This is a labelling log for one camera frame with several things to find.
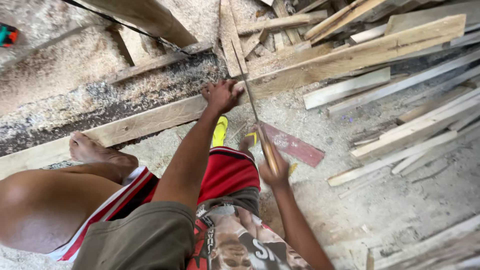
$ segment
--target thigh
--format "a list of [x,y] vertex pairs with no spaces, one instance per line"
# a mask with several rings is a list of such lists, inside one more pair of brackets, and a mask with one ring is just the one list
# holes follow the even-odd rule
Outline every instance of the thigh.
[[0,242],[49,253],[122,188],[106,178],[58,170],[30,170],[0,181]]

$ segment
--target left hand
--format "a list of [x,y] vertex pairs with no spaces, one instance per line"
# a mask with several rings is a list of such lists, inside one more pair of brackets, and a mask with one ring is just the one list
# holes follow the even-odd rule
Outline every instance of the left hand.
[[243,87],[234,89],[236,83],[237,80],[232,79],[220,79],[217,84],[208,82],[202,89],[202,96],[208,101],[207,108],[221,115],[235,107],[243,93]]

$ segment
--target black strap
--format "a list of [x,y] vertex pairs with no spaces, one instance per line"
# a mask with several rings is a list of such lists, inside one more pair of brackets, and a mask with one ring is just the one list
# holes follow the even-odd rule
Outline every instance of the black strap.
[[106,14],[103,14],[103,13],[96,12],[96,11],[94,11],[94,10],[91,10],[91,9],[89,9],[89,8],[87,8],[87,7],[81,5],[81,4],[79,4],[79,3],[77,3],[77,2],[75,2],[75,1],[73,1],[73,0],[62,0],[62,1],[64,1],[64,2],[67,3],[67,4],[70,4],[70,5],[72,5],[72,6],[79,7],[79,8],[82,8],[82,9],[84,9],[84,10],[88,10],[88,11],[90,11],[90,12],[93,12],[93,13],[97,14],[98,16],[106,19],[106,20],[109,20],[109,21],[111,21],[111,22],[113,22],[113,23],[120,24],[120,25],[123,25],[123,26],[125,26],[125,27],[128,27],[129,29],[131,29],[131,30],[133,30],[133,31],[135,31],[135,32],[137,32],[137,33],[140,33],[140,34],[142,34],[142,35],[151,37],[151,38],[153,38],[154,40],[156,40],[156,41],[158,41],[158,42],[160,42],[160,43],[162,43],[162,44],[164,44],[164,45],[167,45],[167,46],[171,47],[174,51],[179,51],[179,52],[182,52],[182,53],[184,53],[184,54],[186,54],[186,55],[190,55],[190,56],[191,56],[190,53],[182,50],[182,49],[181,49],[180,47],[178,47],[177,45],[175,45],[175,44],[173,44],[173,43],[171,43],[171,42],[168,42],[168,41],[164,40],[164,39],[161,38],[161,37],[152,36],[152,35],[150,35],[150,34],[148,34],[148,33],[145,33],[144,31],[139,30],[138,28],[135,28],[135,27],[133,27],[133,26],[130,26],[130,25],[126,25],[126,24],[124,24],[124,23],[121,23],[121,22],[119,22],[118,20],[116,20],[115,18],[113,18],[113,17],[111,17],[111,16],[108,16],[108,15],[106,15]]

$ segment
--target hand saw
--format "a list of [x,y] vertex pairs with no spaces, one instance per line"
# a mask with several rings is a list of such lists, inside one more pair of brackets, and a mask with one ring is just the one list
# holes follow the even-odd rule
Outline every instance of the hand saw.
[[257,127],[258,127],[258,136],[260,138],[260,144],[262,145],[262,151],[264,153],[265,159],[267,160],[268,166],[272,170],[273,174],[275,176],[278,176],[279,175],[278,165],[277,165],[277,162],[275,160],[275,156],[273,155],[273,151],[272,151],[273,145],[270,142],[270,140],[268,139],[268,137],[266,135],[266,132],[265,132],[265,129],[262,126],[262,123],[258,120],[257,111],[255,110],[255,105],[253,104],[252,93],[250,92],[250,89],[248,88],[247,79],[245,78],[245,74],[243,73],[243,70],[241,68],[239,56],[237,54],[237,51],[235,50],[235,46],[233,46],[233,41],[231,41],[231,43],[232,43],[232,47],[233,47],[233,52],[235,53],[235,57],[237,58],[237,63],[238,63],[239,68],[240,68],[241,77],[242,77],[243,81],[245,82],[245,88],[247,89],[247,94],[248,94],[248,98],[250,100],[250,104],[252,106],[253,115],[255,116],[255,121],[256,121]]

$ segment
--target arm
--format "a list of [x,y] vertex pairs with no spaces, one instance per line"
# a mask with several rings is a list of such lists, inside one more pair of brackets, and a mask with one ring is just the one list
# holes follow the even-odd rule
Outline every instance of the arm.
[[219,80],[216,85],[208,83],[207,88],[202,90],[208,105],[180,143],[158,182],[152,201],[176,201],[196,211],[216,123],[223,113],[237,104],[237,97],[243,91],[242,87],[233,89],[236,82]]
[[280,171],[279,176],[274,176],[266,163],[259,166],[259,173],[265,183],[272,188],[285,230],[285,241],[314,269],[334,269],[295,201],[288,183],[289,164],[276,147],[272,150]]

